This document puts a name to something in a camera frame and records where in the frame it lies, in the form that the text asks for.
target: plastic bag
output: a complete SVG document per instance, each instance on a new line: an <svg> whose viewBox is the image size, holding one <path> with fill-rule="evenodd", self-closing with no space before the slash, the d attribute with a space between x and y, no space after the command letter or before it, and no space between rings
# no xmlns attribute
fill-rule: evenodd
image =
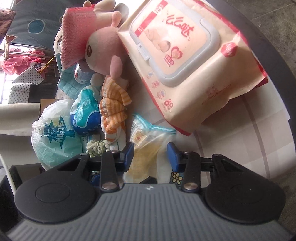
<svg viewBox="0 0 296 241"><path fill-rule="evenodd" d="M98 102L101 96L96 87L84 87L71 107L71 123L79 135L97 133L101 128L101 114Z"/></svg>
<svg viewBox="0 0 296 241"><path fill-rule="evenodd" d="M70 120L73 102L64 99L51 104L33 123L32 146L45 169L82 152L81 137L73 130Z"/></svg>
<svg viewBox="0 0 296 241"><path fill-rule="evenodd" d="M169 183L172 168L166 156L167 144L173 140L176 130L155 126L138 114L133 114L131 141L135 152L128 172L123 179L127 183L139 183L149 176L158 183Z"/></svg>
<svg viewBox="0 0 296 241"><path fill-rule="evenodd" d="M188 136L266 77L240 31L199 0L145 0L118 35L157 108Z"/></svg>

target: blue circle pattern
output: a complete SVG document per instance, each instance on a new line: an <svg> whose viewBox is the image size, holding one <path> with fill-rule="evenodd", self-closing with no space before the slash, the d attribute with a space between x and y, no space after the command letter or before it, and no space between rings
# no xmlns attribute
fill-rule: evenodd
<svg viewBox="0 0 296 241"><path fill-rule="evenodd" d="M44 29L44 22L40 19L33 20L28 25L28 32L31 34L41 33Z"/></svg>

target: white plastic bag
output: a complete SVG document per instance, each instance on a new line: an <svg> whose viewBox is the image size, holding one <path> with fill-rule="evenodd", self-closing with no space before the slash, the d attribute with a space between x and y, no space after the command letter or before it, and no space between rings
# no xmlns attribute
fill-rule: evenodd
<svg viewBox="0 0 296 241"><path fill-rule="evenodd" d="M73 130L70 109L74 100L48 106L33 123L32 146L45 169L55 167L82 152L81 137Z"/></svg>

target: wet wipes lid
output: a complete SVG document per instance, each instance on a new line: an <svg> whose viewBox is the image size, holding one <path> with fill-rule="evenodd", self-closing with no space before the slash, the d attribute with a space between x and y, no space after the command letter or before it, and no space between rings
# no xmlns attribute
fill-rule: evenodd
<svg viewBox="0 0 296 241"><path fill-rule="evenodd" d="M132 22L130 35L166 86L183 82L220 44L218 31L179 0L151 0Z"/></svg>

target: polka dot fabric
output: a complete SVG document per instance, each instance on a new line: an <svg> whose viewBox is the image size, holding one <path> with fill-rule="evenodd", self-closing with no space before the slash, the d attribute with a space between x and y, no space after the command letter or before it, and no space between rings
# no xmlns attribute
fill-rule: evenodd
<svg viewBox="0 0 296 241"><path fill-rule="evenodd" d="M8 104L28 103L30 85L39 85L43 80L33 67L25 70L12 82Z"/></svg>

